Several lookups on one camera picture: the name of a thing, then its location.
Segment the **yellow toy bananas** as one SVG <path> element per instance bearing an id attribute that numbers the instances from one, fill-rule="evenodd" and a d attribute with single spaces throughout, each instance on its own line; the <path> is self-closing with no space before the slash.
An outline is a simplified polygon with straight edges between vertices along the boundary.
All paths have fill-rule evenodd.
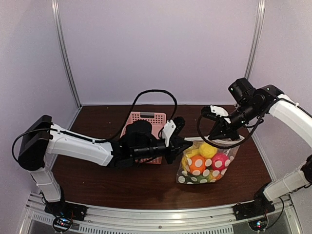
<path id="1" fill-rule="evenodd" d="M 190 165 L 192 164 L 191 158 L 199 154 L 199 149 L 187 150 L 182 157 L 181 165 L 186 171 L 190 171 Z"/>

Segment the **orange toy fruit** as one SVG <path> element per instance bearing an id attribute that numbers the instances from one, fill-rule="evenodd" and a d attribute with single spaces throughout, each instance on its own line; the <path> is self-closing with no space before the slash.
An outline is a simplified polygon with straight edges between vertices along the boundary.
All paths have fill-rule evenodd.
<path id="1" fill-rule="evenodd" d="M 187 158 L 187 165 L 189 166 L 190 173 L 195 176 L 202 174 L 206 169 L 205 159 L 200 155 Z"/>

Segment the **clear dotted zip bag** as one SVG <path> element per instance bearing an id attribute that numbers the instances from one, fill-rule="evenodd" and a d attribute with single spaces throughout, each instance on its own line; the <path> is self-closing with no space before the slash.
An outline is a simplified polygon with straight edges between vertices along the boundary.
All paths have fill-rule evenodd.
<path id="1" fill-rule="evenodd" d="M 199 147 L 200 147 L 200 145 L 202 143 L 206 143 L 200 137 L 188 137 L 188 138 L 186 138 L 186 140 L 189 140 L 189 141 L 193 142 L 193 145 L 189 149 L 187 149 L 187 150 L 199 149 Z M 218 149 L 217 154 L 218 153 L 226 154 L 230 158 L 230 160 L 232 162 L 235 159 L 235 157 L 236 157 L 236 154 L 237 154 L 237 151 L 238 151 L 239 147 L 236 146 L 236 147 L 231 147 L 231 148 L 228 148 L 228 149 L 220 149 L 220 148 L 217 148 L 217 149 Z M 209 180 L 208 183 L 214 183 L 214 182 L 220 180 L 225 175 L 225 173 L 228 170 L 229 166 L 226 169 L 223 169 L 222 171 L 213 170 L 212 169 L 212 158 L 211 159 L 204 158 L 204 159 L 205 159 L 206 169 L 205 169 L 205 171 L 201 175 L 208 177 L 208 180 Z M 178 169 L 177 174 L 176 174 L 176 183 L 178 183 L 178 184 L 186 184 L 186 182 L 185 182 L 185 177 L 186 176 L 192 176 L 192 174 L 190 172 L 184 170 L 182 168 L 182 165 L 181 165 L 181 162 L 180 162 L 180 166 L 179 166 L 179 169 Z"/>

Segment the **red toy apple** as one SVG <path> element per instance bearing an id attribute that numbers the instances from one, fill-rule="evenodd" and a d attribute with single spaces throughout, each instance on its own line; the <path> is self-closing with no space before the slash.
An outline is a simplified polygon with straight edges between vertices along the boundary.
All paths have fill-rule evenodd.
<path id="1" fill-rule="evenodd" d="M 224 153 L 218 153 L 212 158 L 212 169 L 222 171 L 231 163 L 230 158 Z"/>

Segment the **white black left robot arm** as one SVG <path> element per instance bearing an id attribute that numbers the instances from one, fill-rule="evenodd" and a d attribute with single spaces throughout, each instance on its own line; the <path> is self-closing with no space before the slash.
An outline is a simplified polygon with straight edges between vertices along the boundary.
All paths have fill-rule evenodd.
<path id="1" fill-rule="evenodd" d="M 193 144 L 179 136 L 184 125 L 182 117 L 171 119 L 156 137 L 152 124 L 140 119 L 126 125 L 124 134 L 115 141 L 71 132 L 54 124 L 51 116 L 43 115 L 20 136 L 17 162 L 31 174 L 52 210 L 59 216 L 66 216 L 70 205 L 64 201 L 63 190 L 46 165 L 46 154 L 70 156 L 110 168 L 130 167 L 141 159 L 159 156 L 171 164 Z"/>

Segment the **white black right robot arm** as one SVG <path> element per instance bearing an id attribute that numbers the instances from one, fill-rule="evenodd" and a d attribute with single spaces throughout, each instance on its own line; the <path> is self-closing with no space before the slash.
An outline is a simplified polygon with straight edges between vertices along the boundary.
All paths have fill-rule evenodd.
<path id="1" fill-rule="evenodd" d="M 224 148 L 222 140 L 229 140 L 231 149 L 257 137 L 260 146 L 269 150 L 267 163 L 282 160 L 289 172 L 263 185 L 251 202 L 234 206 L 234 213 L 243 217 L 248 212 L 265 215 L 275 210 L 276 199 L 312 185 L 311 151 L 295 159 L 303 147 L 312 147 L 312 116 L 272 84 L 255 88 L 239 78 L 228 90 L 236 101 L 231 113 L 216 105 L 201 110 L 201 117 L 214 121 L 204 140 L 219 149 Z M 286 162 L 288 157 L 294 165 Z"/>

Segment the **pink plastic basket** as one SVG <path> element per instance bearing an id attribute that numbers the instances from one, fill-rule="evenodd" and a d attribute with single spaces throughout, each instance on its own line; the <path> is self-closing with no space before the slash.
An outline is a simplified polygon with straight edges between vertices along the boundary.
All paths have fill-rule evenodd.
<path id="1" fill-rule="evenodd" d="M 153 125 L 146 119 L 137 119 L 125 125 L 118 140 L 118 159 L 122 166 L 145 163 L 164 156 L 164 140 L 153 135 Z"/>

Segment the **right circuit board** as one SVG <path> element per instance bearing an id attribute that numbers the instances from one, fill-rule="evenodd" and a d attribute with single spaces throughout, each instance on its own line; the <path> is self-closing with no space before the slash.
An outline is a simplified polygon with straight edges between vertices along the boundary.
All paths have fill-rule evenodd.
<path id="1" fill-rule="evenodd" d="M 260 231 L 263 231 L 267 228 L 268 220 L 267 220 L 267 218 L 251 220 L 248 222 L 248 225 L 252 231 L 260 232 Z"/>

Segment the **circuit board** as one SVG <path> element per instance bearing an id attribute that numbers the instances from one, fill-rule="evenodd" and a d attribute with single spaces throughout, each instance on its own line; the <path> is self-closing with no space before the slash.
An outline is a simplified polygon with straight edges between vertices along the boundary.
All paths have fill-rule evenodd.
<path id="1" fill-rule="evenodd" d="M 53 220 L 52 227 L 57 232 L 66 232 L 71 228 L 72 224 L 73 222 L 69 219 L 63 217 L 56 217 Z"/>
<path id="2" fill-rule="evenodd" d="M 248 222 L 248 225 L 252 231 L 260 232 L 260 231 L 263 231 L 267 228 L 268 220 L 267 220 L 267 218 L 251 220 Z"/>

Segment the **left circuit board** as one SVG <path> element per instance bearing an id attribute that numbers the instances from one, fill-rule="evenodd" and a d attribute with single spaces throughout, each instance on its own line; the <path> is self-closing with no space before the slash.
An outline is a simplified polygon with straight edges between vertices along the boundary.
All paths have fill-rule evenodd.
<path id="1" fill-rule="evenodd" d="M 72 224 L 73 222 L 69 219 L 63 217 L 56 217 L 53 220 L 52 227 L 57 232 L 66 232 L 71 228 Z"/>

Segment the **right aluminium frame post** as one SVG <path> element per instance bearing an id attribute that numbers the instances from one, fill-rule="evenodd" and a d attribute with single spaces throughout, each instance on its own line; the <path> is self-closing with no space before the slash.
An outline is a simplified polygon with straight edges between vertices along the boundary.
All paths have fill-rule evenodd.
<path id="1" fill-rule="evenodd" d="M 256 19 L 255 19 L 255 25 L 254 25 L 254 32 L 253 32 L 253 39 L 251 43 L 251 48 L 249 52 L 249 58 L 247 61 L 246 65 L 246 70 L 245 70 L 245 78 L 247 80 L 250 80 L 254 62 L 255 62 L 255 57 L 256 57 L 256 52 L 258 49 L 258 45 L 260 42 L 261 34 L 262 34 L 262 29 L 263 29 L 263 23 L 264 23 L 264 17 L 265 17 L 265 0 L 259 0 L 258 1 L 258 6 L 257 6 L 257 12 L 256 12 Z"/>

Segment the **aluminium frame post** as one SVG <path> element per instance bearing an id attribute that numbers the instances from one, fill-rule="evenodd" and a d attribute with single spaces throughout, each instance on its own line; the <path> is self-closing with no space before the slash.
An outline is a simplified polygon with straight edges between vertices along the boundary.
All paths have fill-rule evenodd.
<path id="1" fill-rule="evenodd" d="M 59 1 L 51 0 L 51 6 L 52 6 L 52 13 L 54 17 L 56 32 L 57 32 L 58 44 L 60 48 L 61 60 L 64 66 L 66 78 L 68 80 L 69 88 L 73 96 L 75 105 L 77 108 L 81 108 L 82 104 L 78 96 L 78 91 L 77 91 L 76 84 L 73 78 L 72 69 L 70 66 L 70 61 L 69 61 L 67 48 L 65 44 L 65 38 L 64 38 L 62 22 L 61 22 L 61 15 L 60 15 L 60 10 L 59 10 Z"/>
<path id="2" fill-rule="evenodd" d="M 256 52 L 258 49 L 258 45 L 260 42 L 261 34 L 262 34 L 262 29 L 263 29 L 263 23 L 264 23 L 264 17 L 265 17 L 265 0 L 259 0 L 258 1 L 258 6 L 257 6 L 257 12 L 256 12 L 256 19 L 255 19 L 255 25 L 254 25 L 254 32 L 253 32 L 253 39 L 251 43 L 251 48 L 249 52 L 249 58 L 247 61 L 246 65 L 246 70 L 245 70 L 245 78 L 247 80 L 250 80 L 254 62 L 255 62 L 255 57 L 256 57 Z"/>

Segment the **aluminium front rail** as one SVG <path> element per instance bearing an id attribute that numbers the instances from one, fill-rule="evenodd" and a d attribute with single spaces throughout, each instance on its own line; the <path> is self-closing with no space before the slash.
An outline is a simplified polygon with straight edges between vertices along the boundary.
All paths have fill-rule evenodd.
<path id="1" fill-rule="evenodd" d="M 68 234 L 301 234 L 289 196 L 274 202 L 267 215 L 238 220 L 234 205 L 208 208 L 142 210 L 88 205 L 83 221 L 75 220 Z M 267 218 L 267 228 L 252 231 L 251 220 Z"/>

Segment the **left aluminium frame post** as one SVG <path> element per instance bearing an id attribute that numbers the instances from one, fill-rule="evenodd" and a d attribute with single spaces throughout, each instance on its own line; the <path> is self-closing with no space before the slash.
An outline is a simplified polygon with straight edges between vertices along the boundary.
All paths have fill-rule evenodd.
<path id="1" fill-rule="evenodd" d="M 62 22 L 61 22 L 61 15 L 60 15 L 60 10 L 59 10 L 59 1 L 51 0 L 51 6 L 52 6 L 52 13 L 54 17 L 56 32 L 57 32 L 58 44 L 60 48 L 61 60 L 64 66 L 66 78 L 68 80 L 69 88 L 73 96 L 75 105 L 77 108 L 81 108 L 82 104 L 78 96 L 78 91 L 77 91 L 76 84 L 73 78 L 72 69 L 70 66 L 70 61 L 69 61 L 67 48 L 65 44 L 65 38 L 64 38 Z"/>

